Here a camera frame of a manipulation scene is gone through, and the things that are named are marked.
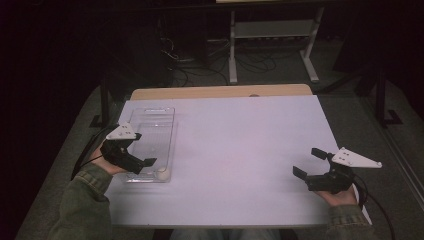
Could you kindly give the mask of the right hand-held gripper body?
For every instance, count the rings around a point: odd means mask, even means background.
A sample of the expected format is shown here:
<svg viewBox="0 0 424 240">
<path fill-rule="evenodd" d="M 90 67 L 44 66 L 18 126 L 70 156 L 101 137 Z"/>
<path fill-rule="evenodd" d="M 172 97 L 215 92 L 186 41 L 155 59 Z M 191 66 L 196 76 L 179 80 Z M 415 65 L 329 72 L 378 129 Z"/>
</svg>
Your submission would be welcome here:
<svg viewBox="0 0 424 240">
<path fill-rule="evenodd" d="M 305 183 L 309 191 L 327 191 L 332 194 L 346 191 L 354 182 L 354 168 L 379 169 L 383 166 L 381 162 L 364 157 L 344 147 L 333 154 L 332 161 L 333 165 L 329 165 L 327 173 L 307 175 Z"/>
</svg>

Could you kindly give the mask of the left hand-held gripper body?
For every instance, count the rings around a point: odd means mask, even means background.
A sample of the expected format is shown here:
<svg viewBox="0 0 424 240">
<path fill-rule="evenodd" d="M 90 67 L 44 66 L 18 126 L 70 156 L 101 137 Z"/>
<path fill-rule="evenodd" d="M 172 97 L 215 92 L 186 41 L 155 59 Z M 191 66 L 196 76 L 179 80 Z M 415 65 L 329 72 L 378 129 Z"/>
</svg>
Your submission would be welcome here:
<svg viewBox="0 0 424 240">
<path fill-rule="evenodd" d="M 131 155 L 128 147 L 135 140 L 135 131 L 130 123 L 118 125 L 109 134 L 101 147 L 103 157 L 111 164 L 125 169 L 127 172 L 139 174 L 144 168 L 141 159 Z"/>
</svg>

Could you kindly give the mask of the small white ball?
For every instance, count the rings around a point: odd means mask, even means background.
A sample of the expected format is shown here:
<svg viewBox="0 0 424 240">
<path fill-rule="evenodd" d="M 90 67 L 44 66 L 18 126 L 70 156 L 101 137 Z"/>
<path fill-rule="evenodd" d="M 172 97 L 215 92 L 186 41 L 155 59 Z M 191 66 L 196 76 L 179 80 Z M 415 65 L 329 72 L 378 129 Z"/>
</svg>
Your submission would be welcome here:
<svg viewBox="0 0 424 240">
<path fill-rule="evenodd" d="M 167 167 L 160 167 L 156 170 L 156 179 L 161 182 L 167 182 L 170 179 L 171 171 Z"/>
</svg>

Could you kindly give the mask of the clear plastic tray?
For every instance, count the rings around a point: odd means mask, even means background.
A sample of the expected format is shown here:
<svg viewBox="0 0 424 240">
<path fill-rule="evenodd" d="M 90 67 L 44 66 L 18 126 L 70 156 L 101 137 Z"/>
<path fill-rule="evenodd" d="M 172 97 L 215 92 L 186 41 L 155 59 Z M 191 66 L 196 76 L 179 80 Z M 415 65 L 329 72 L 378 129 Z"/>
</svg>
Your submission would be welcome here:
<svg viewBox="0 0 424 240">
<path fill-rule="evenodd" d="M 137 108 L 130 117 L 133 129 L 142 137 L 128 148 L 131 155 L 144 160 L 156 158 L 151 167 L 144 167 L 139 174 L 127 173 L 128 183 L 164 183 L 156 179 L 156 170 L 167 167 L 171 171 L 171 143 L 174 126 L 175 109 Z"/>
</svg>

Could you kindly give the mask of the person's left hand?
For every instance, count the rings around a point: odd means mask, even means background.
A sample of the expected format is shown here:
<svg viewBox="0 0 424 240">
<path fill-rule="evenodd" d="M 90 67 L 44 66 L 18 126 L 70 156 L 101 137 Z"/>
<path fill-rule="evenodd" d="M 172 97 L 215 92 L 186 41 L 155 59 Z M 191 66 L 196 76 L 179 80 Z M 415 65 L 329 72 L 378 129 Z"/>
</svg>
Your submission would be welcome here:
<svg viewBox="0 0 424 240">
<path fill-rule="evenodd" d="M 91 163 L 93 163 L 94 165 L 102 168 L 103 170 L 105 170 L 108 174 L 110 175 L 115 175 L 118 173 L 125 173 L 126 170 L 123 168 L 120 168 L 116 165 L 113 165 L 111 163 L 109 163 L 102 155 L 101 153 L 101 147 L 102 144 L 100 144 L 90 155 L 89 160 Z"/>
</svg>

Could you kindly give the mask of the person's right hand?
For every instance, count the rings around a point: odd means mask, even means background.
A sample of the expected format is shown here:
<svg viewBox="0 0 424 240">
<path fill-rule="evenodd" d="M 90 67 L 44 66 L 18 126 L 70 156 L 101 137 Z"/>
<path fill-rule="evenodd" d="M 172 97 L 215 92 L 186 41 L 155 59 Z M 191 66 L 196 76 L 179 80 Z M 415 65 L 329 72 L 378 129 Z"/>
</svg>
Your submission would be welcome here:
<svg viewBox="0 0 424 240">
<path fill-rule="evenodd" d="M 316 194 L 331 207 L 358 204 L 353 186 L 350 186 L 346 191 L 341 191 L 336 194 L 327 191 L 316 191 Z"/>
</svg>

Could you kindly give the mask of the black metal stand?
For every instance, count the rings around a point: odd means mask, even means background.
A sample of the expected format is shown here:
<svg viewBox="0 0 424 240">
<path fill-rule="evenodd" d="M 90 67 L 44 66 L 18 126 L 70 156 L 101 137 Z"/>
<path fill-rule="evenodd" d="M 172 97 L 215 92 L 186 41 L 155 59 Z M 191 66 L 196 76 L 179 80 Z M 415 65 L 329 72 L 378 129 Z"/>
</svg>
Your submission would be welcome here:
<svg viewBox="0 0 424 240">
<path fill-rule="evenodd" d="M 105 128 L 108 126 L 110 121 L 109 113 L 109 89 L 108 80 L 106 76 L 103 76 L 100 82 L 100 104 L 101 112 L 95 115 L 90 123 L 91 128 Z"/>
<path fill-rule="evenodd" d="M 386 78 L 382 68 L 377 70 L 375 116 L 378 123 L 387 128 L 389 125 L 400 125 L 402 120 L 394 110 L 385 109 Z"/>
</svg>

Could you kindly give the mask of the wooden table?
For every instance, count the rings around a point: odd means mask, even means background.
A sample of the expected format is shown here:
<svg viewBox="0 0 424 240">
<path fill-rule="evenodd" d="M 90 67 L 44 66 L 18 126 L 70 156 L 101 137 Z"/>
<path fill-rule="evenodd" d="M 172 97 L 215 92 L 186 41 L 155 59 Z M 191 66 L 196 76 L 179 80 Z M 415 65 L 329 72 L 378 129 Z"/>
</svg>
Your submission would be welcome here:
<svg viewBox="0 0 424 240">
<path fill-rule="evenodd" d="M 312 90 L 306 84 L 276 84 L 136 89 L 130 99 L 134 101 L 251 96 L 309 96 L 312 94 Z"/>
</svg>

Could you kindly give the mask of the white metal stand frame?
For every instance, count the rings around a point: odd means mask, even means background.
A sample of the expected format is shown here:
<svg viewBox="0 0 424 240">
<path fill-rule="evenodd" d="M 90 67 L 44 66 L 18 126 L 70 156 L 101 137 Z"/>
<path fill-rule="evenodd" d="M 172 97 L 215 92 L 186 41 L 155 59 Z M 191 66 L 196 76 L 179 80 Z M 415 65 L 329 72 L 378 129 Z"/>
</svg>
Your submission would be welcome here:
<svg viewBox="0 0 424 240">
<path fill-rule="evenodd" d="M 315 71 L 310 55 L 316 40 L 325 8 L 320 7 L 313 19 L 237 22 L 235 12 L 231 12 L 230 50 L 229 50 L 229 82 L 237 84 L 237 67 L 235 59 L 235 42 L 237 39 L 276 38 L 276 37 L 307 37 L 308 44 L 299 51 L 306 72 L 312 83 L 318 83 L 319 77 Z"/>
</svg>

